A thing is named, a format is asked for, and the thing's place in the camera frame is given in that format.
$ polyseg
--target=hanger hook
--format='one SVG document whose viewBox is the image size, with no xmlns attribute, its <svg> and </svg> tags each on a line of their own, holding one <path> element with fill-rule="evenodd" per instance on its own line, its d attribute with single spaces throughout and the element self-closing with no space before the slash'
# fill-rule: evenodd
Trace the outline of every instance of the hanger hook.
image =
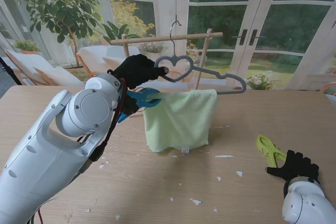
<svg viewBox="0 0 336 224">
<path fill-rule="evenodd" d="M 170 27 L 170 31 L 169 31 L 169 38 L 174 45 L 174 55 L 175 55 L 175 41 L 173 41 L 173 39 L 172 39 L 172 30 L 173 30 L 173 26 L 175 24 L 178 24 L 179 26 L 181 26 L 181 23 L 177 20 L 177 17 L 175 18 L 175 21 L 172 23 L 172 26 Z"/>
</svg>

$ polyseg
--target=wooden drying rack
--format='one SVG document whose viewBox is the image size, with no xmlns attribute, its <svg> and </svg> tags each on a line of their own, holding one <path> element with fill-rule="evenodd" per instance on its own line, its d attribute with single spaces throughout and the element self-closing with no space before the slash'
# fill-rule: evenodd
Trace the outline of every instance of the wooden drying rack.
<svg viewBox="0 0 336 224">
<path fill-rule="evenodd" d="M 161 36 L 161 37 L 149 37 L 149 38 L 135 38 L 135 39 L 126 39 L 126 35 L 122 35 L 122 39 L 116 39 L 110 41 L 111 45 L 123 45 L 124 46 L 124 52 L 126 57 L 130 56 L 130 52 L 128 50 L 128 44 L 133 44 L 133 43 L 142 43 L 142 42 L 159 42 L 159 41 L 169 41 L 169 40 L 182 40 L 182 39 L 203 39 L 205 38 L 204 41 L 204 46 L 202 49 L 202 55 L 201 55 L 201 60 L 199 63 L 199 67 L 203 67 L 205 63 L 205 57 L 206 57 L 206 52 L 209 47 L 210 40 L 212 38 L 218 38 L 222 37 L 223 33 L 212 33 L 212 29 L 208 29 L 206 31 L 206 34 L 186 34 L 186 35 L 174 35 L 172 37 L 170 36 Z M 201 79 L 201 72 L 199 72 L 198 77 L 197 77 L 197 82 L 195 85 L 195 89 L 198 89 L 199 85 L 199 80 Z"/>
</svg>

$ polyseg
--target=table surface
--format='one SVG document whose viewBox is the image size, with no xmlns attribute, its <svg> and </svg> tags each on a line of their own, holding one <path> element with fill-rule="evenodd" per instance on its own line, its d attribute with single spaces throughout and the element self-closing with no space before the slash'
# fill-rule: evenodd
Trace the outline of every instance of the table surface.
<svg viewBox="0 0 336 224">
<path fill-rule="evenodd" d="M 62 89 L 17 86 L 0 99 L 1 166 Z M 324 192 L 336 205 L 335 118 L 332 103 L 320 92 L 221 95 L 209 145 L 183 156 L 177 150 L 152 153 L 143 117 L 129 118 L 112 133 L 104 159 L 42 207 L 44 223 L 285 223 L 284 181 L 266 174 L 267 160 L 256 147 L 259 134 L 282 151 L 300 151 L 317 163 Z M 202 203 L 197 206 L 190 198 Z"/>
</svg>

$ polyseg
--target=light green cloth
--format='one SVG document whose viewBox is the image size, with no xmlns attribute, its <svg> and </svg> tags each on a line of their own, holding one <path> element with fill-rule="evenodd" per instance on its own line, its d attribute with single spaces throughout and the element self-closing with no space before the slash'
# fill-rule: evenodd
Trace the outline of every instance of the light green cloth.
<svg viewBox="0 0 336 224">
<path fill-rule="evenodd" d="M 143 112 L 147 143 L 153 152 L 208 144 L 208 130 L 217 103 L 216 90 L 158 93 L 151 98 L 162 99 Z"/>
</svg>

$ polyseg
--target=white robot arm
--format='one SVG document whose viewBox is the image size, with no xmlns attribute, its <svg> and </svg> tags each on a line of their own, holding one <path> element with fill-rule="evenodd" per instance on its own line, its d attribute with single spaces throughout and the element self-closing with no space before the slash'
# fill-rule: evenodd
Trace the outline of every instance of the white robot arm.
<svg viewBox="0 0 336 224">
<path fill-rule="evenodd" d="M 285 185 L 282 216 L 290 224 L 335 224 L 336 210 L 312 178 L 296 177 Z"/>
<path fill-rule="evenodd" d="M 113 110 L 125 89 L 117 78 L 103 73 L 89 79 L 77 94 L 63 90 L 52 99 L 5 164 L 0 177 L 1 224 L 26 224 L 90 166 L 95 150 L 93 159 L 100 157 L 104 146 L 97 146 L 111 134 Z M 63 135 L 49 127 L 53 119 Z M 84 143 L 66 137 L 88 134 Z"/>
</svg>

